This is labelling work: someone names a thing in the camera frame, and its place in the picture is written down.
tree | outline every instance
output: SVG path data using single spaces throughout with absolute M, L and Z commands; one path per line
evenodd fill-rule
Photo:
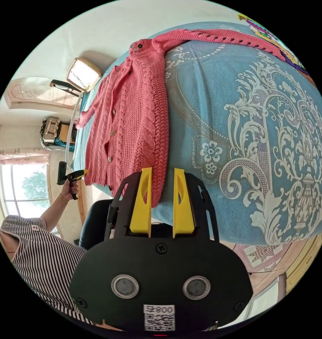
M 27 199 L 47 198 L 47 180 L 46 176 L 39 171 L 34 172 L 30 177 L 24 178 L 22 189 Z M 45 200 L 33 201 L 33 205 L 47 207 Z

screw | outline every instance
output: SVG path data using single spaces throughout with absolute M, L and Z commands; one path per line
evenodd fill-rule
M 166 244 L 158 244 L 156 245 L 156 251 L 159 254 L 164 254 L 167 252 L 167 246 Z
M 236 312 L 238 312 L 239 310 L 241 310 L 242 308 L 244 308 L 246 306 L 246 304 L 243 301 L 238 302 L 235 306 L 234 306 L 234 310 Z
M 81 308 L 87 308 L 87 303 L 82 298 L 77 298 L 75 301 Z

window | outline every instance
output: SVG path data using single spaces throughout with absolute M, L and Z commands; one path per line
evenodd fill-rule
M 6 215 L 38 218 L 50 206 L 47 165 L 1 165 L 1 185 Z

bracelet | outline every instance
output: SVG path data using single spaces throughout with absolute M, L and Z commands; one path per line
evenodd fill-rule
M 65 202 L 69 202 L 68 200 L 66 200 L 60 193 L 60 197 L 65 201 Z

patterned rug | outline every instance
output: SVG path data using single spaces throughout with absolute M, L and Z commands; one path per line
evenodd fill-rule
M 241 258 L 249 273 L 271 272 L 291 244 L 278 246 L 235 245 L 234 252 Z

